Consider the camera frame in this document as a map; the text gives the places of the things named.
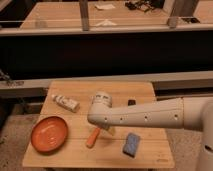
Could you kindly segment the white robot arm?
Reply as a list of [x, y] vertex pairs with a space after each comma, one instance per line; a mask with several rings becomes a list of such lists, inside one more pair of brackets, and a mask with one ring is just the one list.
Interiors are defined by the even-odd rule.
[[213, 97], [183, 97], [140, 105], [112, 107], [112, 98], [98, 92], [87, 120], [109, 126], [183, 128], [202, 132], [196, 171], [213, 171]]

